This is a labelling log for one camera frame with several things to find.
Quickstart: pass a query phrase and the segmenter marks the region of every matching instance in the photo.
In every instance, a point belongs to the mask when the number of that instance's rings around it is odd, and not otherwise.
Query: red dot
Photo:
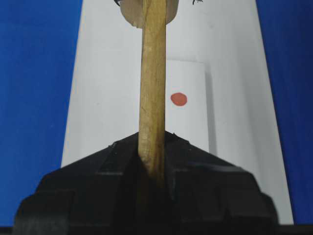
[[[184,106],[187,103],[187,96],[179,92],[172,94],[171,100],[177,106]]]

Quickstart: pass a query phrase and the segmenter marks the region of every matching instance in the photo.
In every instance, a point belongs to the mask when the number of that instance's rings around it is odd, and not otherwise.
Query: blue background
[[[313,223],[313,0],[257,0],[295,223]]]
[[[61,165],[82,0],[0,6],[0,226]]]
[[[313,1],[257,0],[291,206],[313,223]],[[0,7],[0,226],[61,165],[82,0]]]

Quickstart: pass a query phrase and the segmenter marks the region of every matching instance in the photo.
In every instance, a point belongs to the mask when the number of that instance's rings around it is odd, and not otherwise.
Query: wood grain
[[[138,154],[149,178],[164,187],[167,0],[143,0]]]

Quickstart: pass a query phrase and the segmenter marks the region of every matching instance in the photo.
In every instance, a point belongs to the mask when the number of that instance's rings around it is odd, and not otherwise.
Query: wooden disc
[[[167,0],[167,24],[171,22],[178,9],[179,0]],[[120,2],[121,12],[124,18],[134,27],[142,28],[143,25],[143,0],[122,0]]]

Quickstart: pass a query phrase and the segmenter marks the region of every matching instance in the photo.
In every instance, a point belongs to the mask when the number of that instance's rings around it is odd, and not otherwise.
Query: wooden dowel
[[[138,154],[149,178],[164,187],[167,0],[143,0]]]

